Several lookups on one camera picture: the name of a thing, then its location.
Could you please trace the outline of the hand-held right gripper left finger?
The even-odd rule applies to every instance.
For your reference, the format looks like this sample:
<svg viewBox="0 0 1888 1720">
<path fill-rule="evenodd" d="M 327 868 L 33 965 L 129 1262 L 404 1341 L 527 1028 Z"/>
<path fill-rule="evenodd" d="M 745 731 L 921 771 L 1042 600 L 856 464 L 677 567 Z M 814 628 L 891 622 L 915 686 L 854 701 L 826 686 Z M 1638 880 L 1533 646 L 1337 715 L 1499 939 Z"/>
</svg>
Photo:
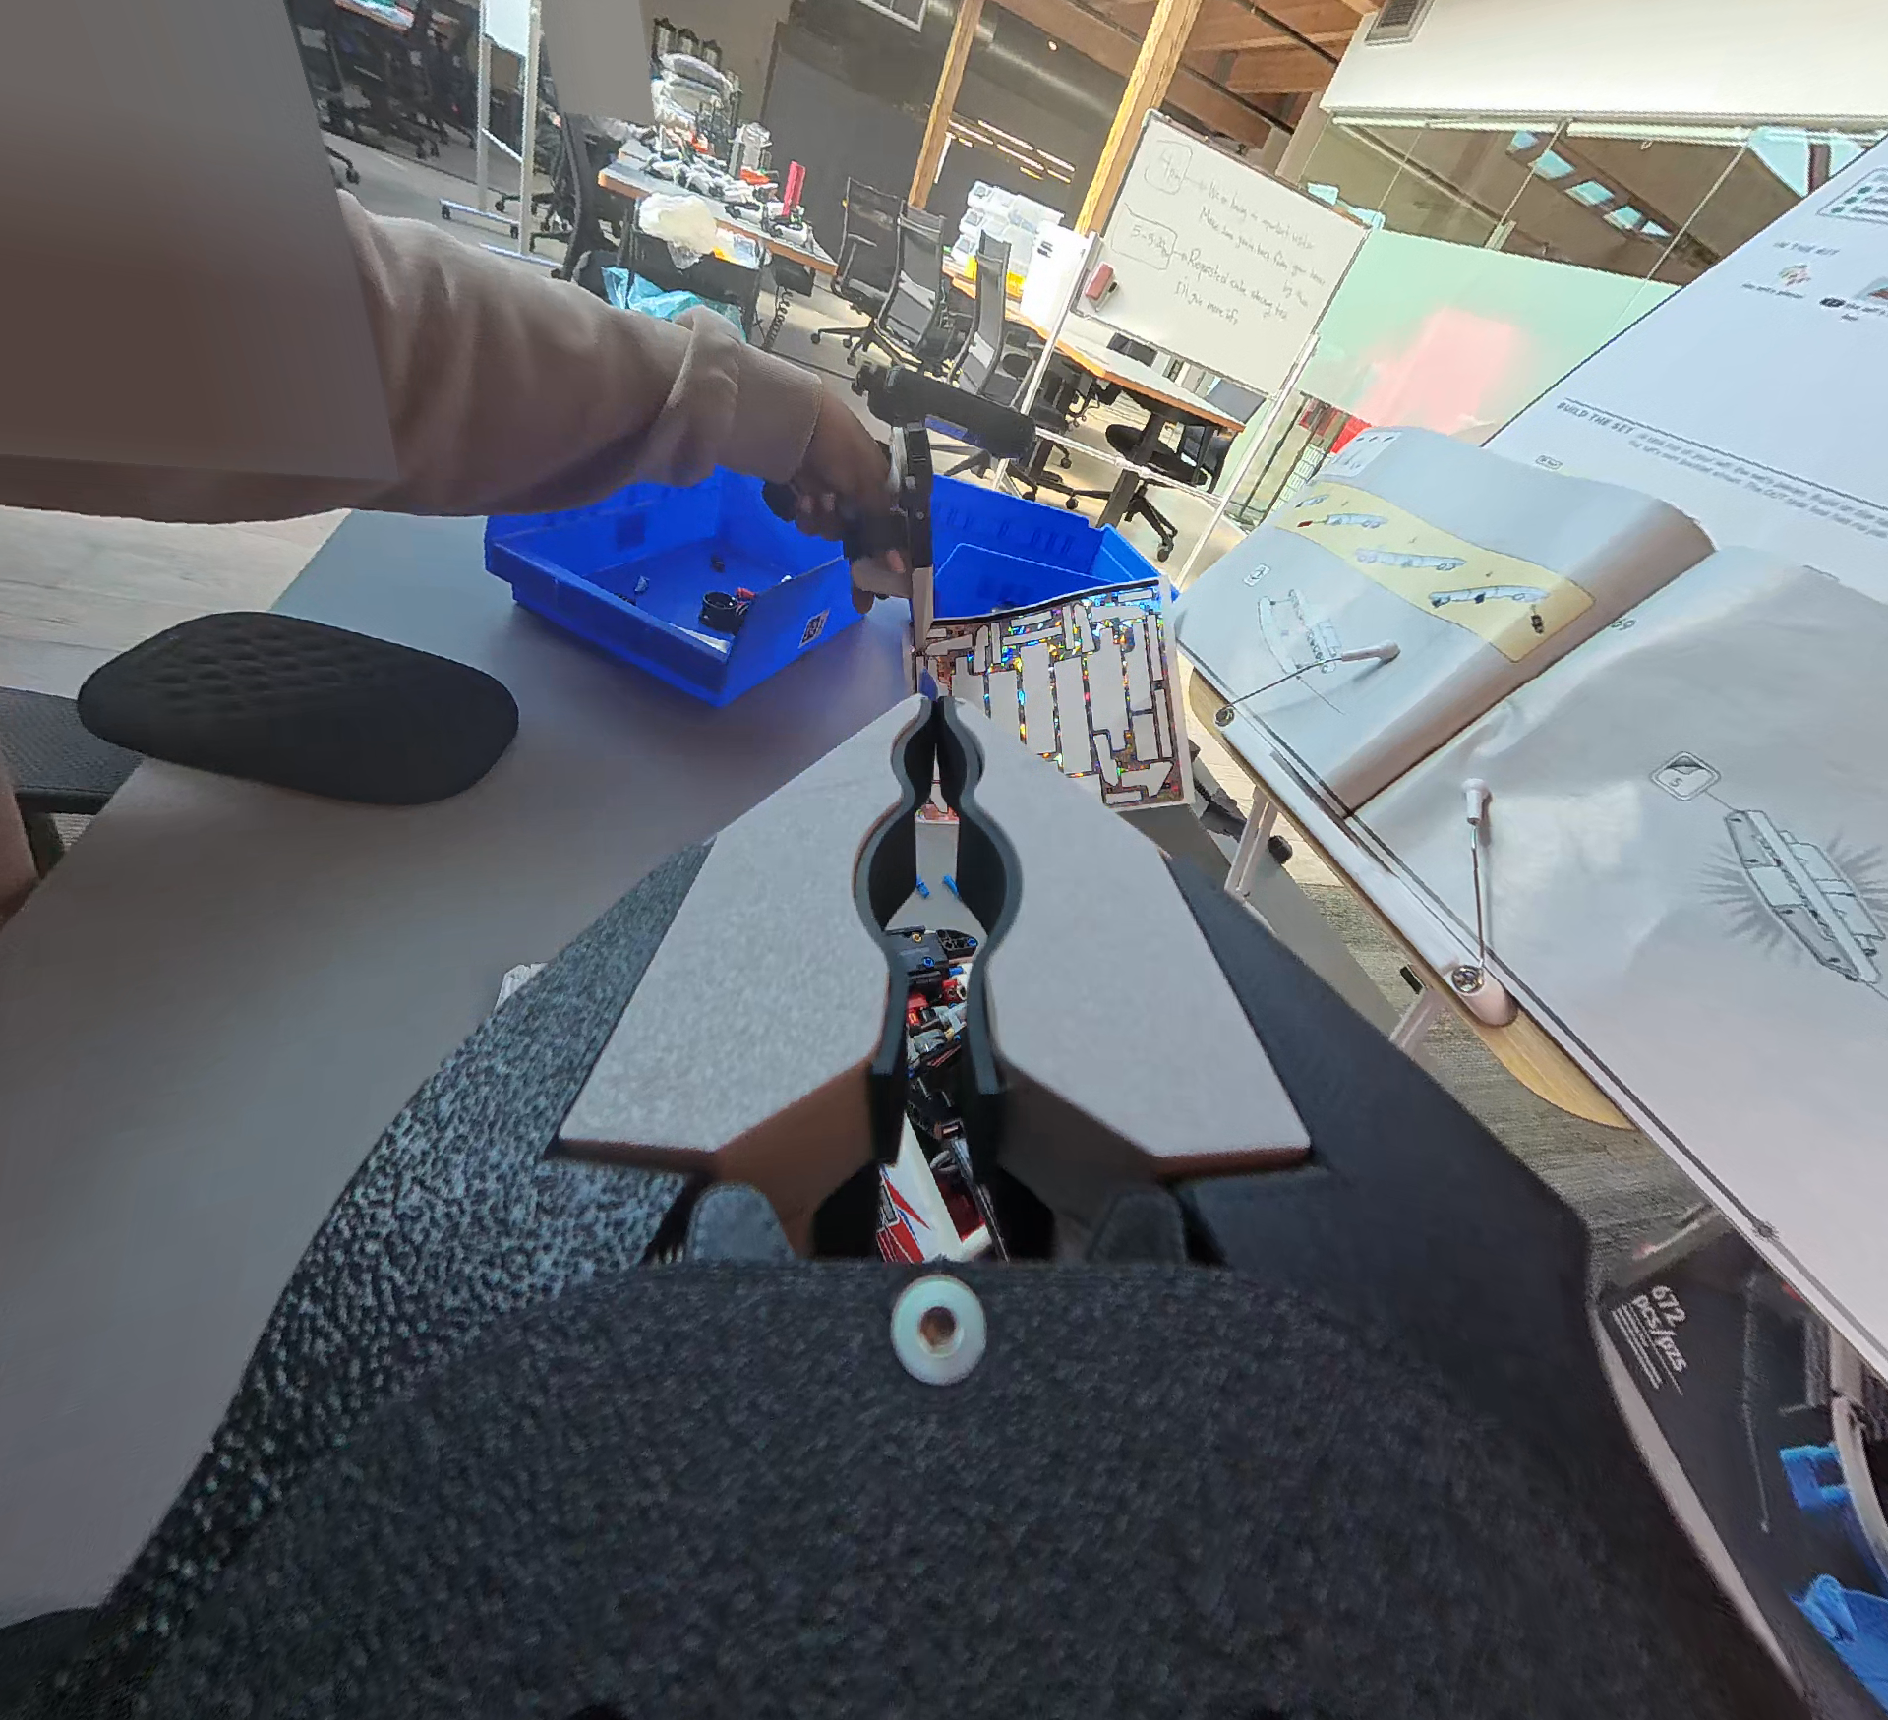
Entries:
<svg viewBox="0 0 1888 1720">
<path fill-rule="evenodd" d="M 873 1157 L 889 963 L 856 874 L 921 709 L 893 703 L 713 838 L 558 1129 L 566 1151 L 751 1185 L 808 1250 L 818 1205 Z"/>
</svg>

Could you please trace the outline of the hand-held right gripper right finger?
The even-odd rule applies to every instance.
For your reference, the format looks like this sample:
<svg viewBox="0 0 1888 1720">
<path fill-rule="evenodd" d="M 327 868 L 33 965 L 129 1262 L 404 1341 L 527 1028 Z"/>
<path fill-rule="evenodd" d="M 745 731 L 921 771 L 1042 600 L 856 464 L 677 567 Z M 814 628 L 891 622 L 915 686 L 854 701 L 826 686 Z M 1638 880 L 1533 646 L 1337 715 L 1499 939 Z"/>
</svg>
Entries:
<svg viewBox="0 0 1888 1720">
<path fill-rule="evenodd" d="M 1157 844 L 951 697 L 941 791 L 980 927 L 996 1163 L 1079 1232 L 1123 1189 L 1305 1165 L 1305 1121 Z"/>
</svg>

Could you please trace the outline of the holographic sticker sheet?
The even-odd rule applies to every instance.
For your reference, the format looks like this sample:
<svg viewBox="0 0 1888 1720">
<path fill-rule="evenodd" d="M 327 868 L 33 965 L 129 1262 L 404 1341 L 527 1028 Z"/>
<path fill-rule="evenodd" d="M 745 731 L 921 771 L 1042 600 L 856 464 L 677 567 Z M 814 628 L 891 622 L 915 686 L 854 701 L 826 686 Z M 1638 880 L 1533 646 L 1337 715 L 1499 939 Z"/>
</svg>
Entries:
<svg viewBox="0 0 1888 1720">
<path fill-rule="evenodd" d="M 937 618 L 939 691 L 1111 810 L 1194 800 L 1173 588 L 1147 577 L 974 618 Z"/>
</svg>

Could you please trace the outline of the toy brick race car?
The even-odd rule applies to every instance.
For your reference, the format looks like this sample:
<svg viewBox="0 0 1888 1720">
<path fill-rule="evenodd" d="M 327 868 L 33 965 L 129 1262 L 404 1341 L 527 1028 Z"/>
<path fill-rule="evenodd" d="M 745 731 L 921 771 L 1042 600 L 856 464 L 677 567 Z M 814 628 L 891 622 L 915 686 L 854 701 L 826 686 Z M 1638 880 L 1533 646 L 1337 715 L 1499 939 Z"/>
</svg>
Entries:
<svg viewBox="0 0 1888 1720">
<path fill-rule="evenodd" d="M 907 1062 L 899 1151 L 879 1169 L 877 1252 L 887 1262 L 1008 1260 L 961 1110 L 980 925 L 961 900 L 955 864 L 955 844 L 933 836 L 915 892 L 887 929 L 905 981 Z"/>
</svg>

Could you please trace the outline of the person's left forearm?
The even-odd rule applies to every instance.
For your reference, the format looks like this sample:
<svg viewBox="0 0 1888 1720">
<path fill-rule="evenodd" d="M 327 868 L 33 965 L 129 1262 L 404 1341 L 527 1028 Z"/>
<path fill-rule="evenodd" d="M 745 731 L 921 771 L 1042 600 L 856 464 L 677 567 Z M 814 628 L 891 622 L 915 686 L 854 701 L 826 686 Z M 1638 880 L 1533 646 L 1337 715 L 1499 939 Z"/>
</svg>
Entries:
<svg viewBox="0 0 1888 1720">
<path fill-rule="evenodd" d="M 717 313 L 622 311 L 438 226 L 339 206 L 388 396 L 390 483 L 8 458 L 2 503 L 184 525 L 481 517 L 695 485 L 719 466 L 763 483 L 794 474 L 828 386 Z"/>
</svg>

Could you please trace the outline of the person's left hand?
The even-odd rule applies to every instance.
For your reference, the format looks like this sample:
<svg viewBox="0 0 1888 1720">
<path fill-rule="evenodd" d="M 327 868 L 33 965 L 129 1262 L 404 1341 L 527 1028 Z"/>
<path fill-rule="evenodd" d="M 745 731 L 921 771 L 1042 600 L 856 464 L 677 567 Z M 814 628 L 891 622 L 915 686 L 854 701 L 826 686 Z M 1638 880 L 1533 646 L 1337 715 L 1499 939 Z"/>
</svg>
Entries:
<svg viewBox="0 0 1888 1720">
<path fill-rule="evenodd" d="M 846 563 L 860 614 L 883 600 L 907 600 L 911 590 L 909 521 L 889 479 L 889 458 L 854 412 L 824 388 L 794 474 L 763 489 L 768 509 L 790 527 L 856 547 Z"/>
</svg>

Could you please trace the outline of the black office chair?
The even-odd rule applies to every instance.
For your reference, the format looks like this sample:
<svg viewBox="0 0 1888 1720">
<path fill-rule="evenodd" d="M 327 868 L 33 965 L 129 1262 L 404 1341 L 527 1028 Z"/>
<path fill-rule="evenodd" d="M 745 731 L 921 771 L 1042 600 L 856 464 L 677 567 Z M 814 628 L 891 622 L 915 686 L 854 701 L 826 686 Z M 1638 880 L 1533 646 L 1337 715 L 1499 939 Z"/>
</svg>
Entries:
<svg viewBox="0 0 1888 1720">
<path fill-rule="evenodd" d="M 911 210 L 909 202 L 850 174 L 844 184 L 842 244 L 830 293 L 862 313 L 862 327 L 840 339 L 848 367 L 856 367 L 871 325 L 899 271 L 899 226 L 913 216 L 921 228 L 943 228 L 941 216 Z"/>
<path fill-rule="evenodd" d="M 1042 339 L 1008 321 L 1008 263 L 1010 244 L 982 232 L 971 329 L 947 380 L 963 394 L 1016 410 L 1042 353 Z"/>
</svg>

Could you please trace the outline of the blue plastic bin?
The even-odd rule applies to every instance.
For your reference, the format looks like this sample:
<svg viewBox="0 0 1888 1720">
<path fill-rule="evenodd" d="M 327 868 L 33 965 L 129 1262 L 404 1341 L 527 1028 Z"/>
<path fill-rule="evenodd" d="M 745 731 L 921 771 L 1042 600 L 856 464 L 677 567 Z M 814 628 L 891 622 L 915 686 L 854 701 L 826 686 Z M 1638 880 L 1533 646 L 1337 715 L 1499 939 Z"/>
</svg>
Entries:
<svg viewBox="0 0 1888 1720">
<path fill-rule="evenodd" d="M 1175 600 L 1117 529 L 969 477 L 931 483 L 931 535 L 933 656 L 1089 654 L 1125 626 L 1163 622 Z"/>
<path fill-rule="evenodd" d="M 515 602 L 679 693 L 727 705 L 862 622 L 836 543 L 778 519 L 763 485 L 715 470 L 630 485 L 598 505 L 485 523 L 489 575 Z M 735 638 L 697 624 L 709 588 L 749 588 Z"/>
</svg>

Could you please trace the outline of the rolling whiteboard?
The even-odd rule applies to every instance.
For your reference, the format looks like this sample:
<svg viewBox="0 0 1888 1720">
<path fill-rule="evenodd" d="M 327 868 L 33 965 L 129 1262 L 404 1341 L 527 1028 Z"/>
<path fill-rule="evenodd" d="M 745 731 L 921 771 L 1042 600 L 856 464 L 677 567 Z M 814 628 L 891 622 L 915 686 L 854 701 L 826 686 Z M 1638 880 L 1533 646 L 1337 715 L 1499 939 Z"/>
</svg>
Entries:
<svg viewBox="0 0 1888 1720">
<path fill-rule="evenodd" d="M 1363 222 L 1151 113 L 1099 232 L 1111 287 L 1093 315 L 1272 396 L 1365 238 Z"/>
</svg>

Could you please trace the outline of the wooden work table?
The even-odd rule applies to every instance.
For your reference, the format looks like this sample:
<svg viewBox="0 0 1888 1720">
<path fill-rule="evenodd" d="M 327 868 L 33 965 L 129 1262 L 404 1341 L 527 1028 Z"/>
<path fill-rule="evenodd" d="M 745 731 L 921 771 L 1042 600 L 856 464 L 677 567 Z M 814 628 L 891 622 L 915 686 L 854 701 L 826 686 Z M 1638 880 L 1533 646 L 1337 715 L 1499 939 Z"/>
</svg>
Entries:
<svg viewBox="0 0 1888 1720">
<path fill-rule="evenodd" d="M 719 198 L 695 194 L 671 178 L 630 168 L 622 160 L 612 160 L 596 174 L 596 184 L 600 190 L 636 204 L 648 202 L 650 198 L 699 204 L 715 220 L 719 248 L 733 244 L 733 240 L 743 240 L 761 248 L 763 261 L 786 261 L 820 277 L 836 275 L 838 260 L 816 244 L 814 238 L 798 242 L 766 228 L 763 222 L 743 220 Z"/>
</svg>

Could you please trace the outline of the wooden book stand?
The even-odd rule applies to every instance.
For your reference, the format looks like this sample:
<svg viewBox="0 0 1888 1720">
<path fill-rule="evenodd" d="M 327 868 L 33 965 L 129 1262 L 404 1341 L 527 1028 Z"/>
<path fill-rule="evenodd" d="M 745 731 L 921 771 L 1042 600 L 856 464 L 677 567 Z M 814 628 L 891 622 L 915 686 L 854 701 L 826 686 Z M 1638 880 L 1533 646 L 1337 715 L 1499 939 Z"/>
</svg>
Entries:
<svg viewBox="0 0 1888 1720">
<path fill-rule="evenodd" d="M 1482 1056 L 1569 1118 L 1632 1131 L 1634 1121 L 1529 1016 L 1476 1022 L 1428 955 L 1331 858 L 1309 818 L 1228 747 L 1212 721 L 1218 691 L 1192 668 L 1184 682 L 1208 795 L 1244 816 L 1224 884 L 1266 929 L 1406 1056 L 1424 1064 Z"/>
</svg>

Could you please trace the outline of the open instruction booklet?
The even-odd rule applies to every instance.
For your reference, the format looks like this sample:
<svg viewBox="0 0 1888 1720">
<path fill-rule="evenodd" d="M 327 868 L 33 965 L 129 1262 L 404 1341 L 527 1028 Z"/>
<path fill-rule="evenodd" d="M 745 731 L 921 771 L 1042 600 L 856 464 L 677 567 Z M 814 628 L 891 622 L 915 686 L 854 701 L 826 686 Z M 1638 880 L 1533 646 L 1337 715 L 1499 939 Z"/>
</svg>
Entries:
<svg viewBox="0 0 1888 1720">
<path fill-rule="evenodd" d="M 1884 602 L 1630 487 L 1371 430 L 1181 598 L 1220 725 L 1599 1032 L 1884 1009 Z"/>
</svg>

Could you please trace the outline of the toy race car box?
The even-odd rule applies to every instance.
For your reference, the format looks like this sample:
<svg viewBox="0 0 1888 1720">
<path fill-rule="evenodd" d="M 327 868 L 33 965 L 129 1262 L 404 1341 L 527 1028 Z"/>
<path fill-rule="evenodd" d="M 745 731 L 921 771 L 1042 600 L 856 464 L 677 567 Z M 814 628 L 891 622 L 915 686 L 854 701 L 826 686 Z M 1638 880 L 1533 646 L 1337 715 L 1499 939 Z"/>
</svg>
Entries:
<svg viewBox="0 0 1888 1720">
<path fill-rule="evenodd" d="M 1708 1209 L 1622 1262 L 1595 1316 L 1807 1708 L 1882 1718 L 1884 1377 Z"/>
</svg>

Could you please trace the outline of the white instruction board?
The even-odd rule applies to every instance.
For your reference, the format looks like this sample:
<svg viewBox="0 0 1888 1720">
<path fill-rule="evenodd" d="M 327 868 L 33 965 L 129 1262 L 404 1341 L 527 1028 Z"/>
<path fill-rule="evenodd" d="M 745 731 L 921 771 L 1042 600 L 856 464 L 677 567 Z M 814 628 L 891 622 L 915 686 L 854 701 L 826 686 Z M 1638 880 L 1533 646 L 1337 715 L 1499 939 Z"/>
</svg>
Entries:
<svg viewBox="0 0 1888 1720">
<path fill-rule="evenodd" d="M 1884 269 L 1876 145 L 1482 450 L 1636 489 L 1717 545 L 1791 559 L 1884 602 Z M 1220 729 L 1442 977 L 1474 953 L 1274 753 L 1250 755 Z M 1662 1011 L 1628 1003 L 1624 1024 L 1589 1032 L 1492 971 L 1882 1373 L 1884 1009 L 1830 1030 L 1739 993 Z"/>
</svg>

